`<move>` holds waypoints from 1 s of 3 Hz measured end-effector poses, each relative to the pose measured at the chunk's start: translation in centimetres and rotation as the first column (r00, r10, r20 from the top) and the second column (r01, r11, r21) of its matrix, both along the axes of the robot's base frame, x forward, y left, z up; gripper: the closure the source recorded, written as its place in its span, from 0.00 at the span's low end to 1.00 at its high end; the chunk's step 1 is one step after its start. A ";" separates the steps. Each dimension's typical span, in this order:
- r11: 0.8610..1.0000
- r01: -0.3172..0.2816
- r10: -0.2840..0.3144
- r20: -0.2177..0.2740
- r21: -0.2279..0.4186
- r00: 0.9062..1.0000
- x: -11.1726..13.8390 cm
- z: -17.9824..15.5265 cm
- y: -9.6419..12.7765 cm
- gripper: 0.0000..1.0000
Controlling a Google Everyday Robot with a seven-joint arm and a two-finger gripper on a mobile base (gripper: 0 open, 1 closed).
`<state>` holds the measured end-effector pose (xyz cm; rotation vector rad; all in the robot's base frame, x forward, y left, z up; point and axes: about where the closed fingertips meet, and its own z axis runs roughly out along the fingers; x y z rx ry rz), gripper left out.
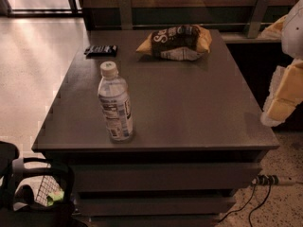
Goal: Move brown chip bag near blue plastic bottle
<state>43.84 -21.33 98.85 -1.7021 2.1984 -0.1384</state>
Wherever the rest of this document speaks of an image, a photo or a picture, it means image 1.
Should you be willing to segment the white yellow robot arm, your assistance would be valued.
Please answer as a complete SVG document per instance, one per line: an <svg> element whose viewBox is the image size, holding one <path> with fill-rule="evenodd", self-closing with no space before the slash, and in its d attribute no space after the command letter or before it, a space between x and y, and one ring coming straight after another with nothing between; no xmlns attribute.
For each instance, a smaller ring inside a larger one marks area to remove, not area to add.
<svg viewBox="0 0 303 227"><path fill-rule="evenodd" d="M282 52L294 60L278 66L272 75L260 121L276 127L286 121L303 101L303 0L262 32L263 38L280 39Z"/></svg>

